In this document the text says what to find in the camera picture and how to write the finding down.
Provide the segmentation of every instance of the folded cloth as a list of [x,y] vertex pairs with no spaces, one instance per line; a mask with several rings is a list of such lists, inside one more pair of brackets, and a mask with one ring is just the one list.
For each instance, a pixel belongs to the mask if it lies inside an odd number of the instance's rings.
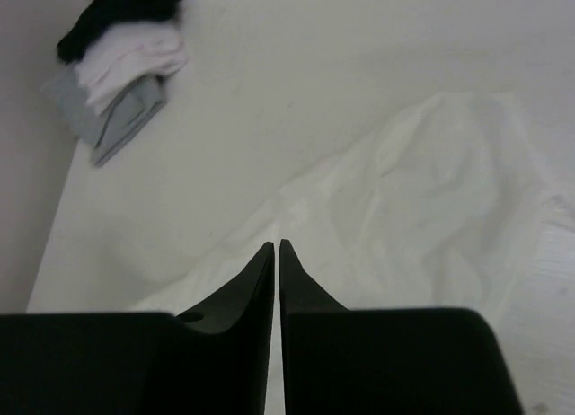
[[75,66],[87,104],[103,114],[121,91],[143,75],[166,76],[188,58],[173,22],[137,22],[110,28]]
[[165,105],[164,89],[153,75],[129,84],[101,116],[86,107],[86,91],[78,86],[72,67],[42,90],[60,108],[70,130],[94,147],[95,166],[108,162]]
[[177,13],[177,0],[93,0],[58,43],[58,58],[66,64],[82,60],[86,50],[114,24],[164,22]]

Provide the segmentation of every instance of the dark object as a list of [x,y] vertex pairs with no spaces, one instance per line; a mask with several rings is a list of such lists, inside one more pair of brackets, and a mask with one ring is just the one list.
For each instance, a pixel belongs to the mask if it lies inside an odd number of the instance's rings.
[[[0,319],[0,413],[259,414],[273,245],[212,296],[167,313]],[[279,249],[287,415],[522,413],[487,323],[465,309],[349,311]]]
[[236,278],[178,318],[3,317],[0,413],[262,414],[273,297],[266,243]]
[[113,24],[165,22],[174,19],[177,13],[178,0],[93,0],[58,43],[57,56],[66,64],[82,60],[90,45]]
[[497,341],[466,309],[348,311],[279,248],[287,414],[521,414]]

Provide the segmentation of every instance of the black folded cloth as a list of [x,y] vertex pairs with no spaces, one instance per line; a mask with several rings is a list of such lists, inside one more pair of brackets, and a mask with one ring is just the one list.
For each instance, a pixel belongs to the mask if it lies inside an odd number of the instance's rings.
[[71,31],[58,43],[57,56],[65,64],[80,61],[86,50],[113,24],[165,22],[178,13],[178,0],[93,0]]

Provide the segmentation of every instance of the clothing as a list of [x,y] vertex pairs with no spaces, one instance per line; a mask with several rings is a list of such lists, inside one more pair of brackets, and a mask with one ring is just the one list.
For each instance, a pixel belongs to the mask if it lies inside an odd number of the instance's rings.
[[72,67],[42,90],[60,108],[70,130],[94,147],[95,166],[108,162],[165,105],[164,89],[153,75],[126,87],[101,116],[85,105],[86,91],[78,86]]
[[58,43],[57,56],[66,64],[82,60],[86,50],[114,24],[165,22],[177,13],[177,0],[93,0]]
[[100,115],[140,76],[170,75],[187,61],[173,22],[136,22],[111,27],[88,49],[75,71],[88,92],[87,104]]

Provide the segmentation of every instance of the white folded cloth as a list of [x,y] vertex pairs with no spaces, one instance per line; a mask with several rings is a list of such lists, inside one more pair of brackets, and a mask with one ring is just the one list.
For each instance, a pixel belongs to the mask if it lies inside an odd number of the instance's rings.
[[143,75],[167,76],[188,61],[173,22],[134,22],[111,27],[75,66],[86,104],[105,112],[126,86]]

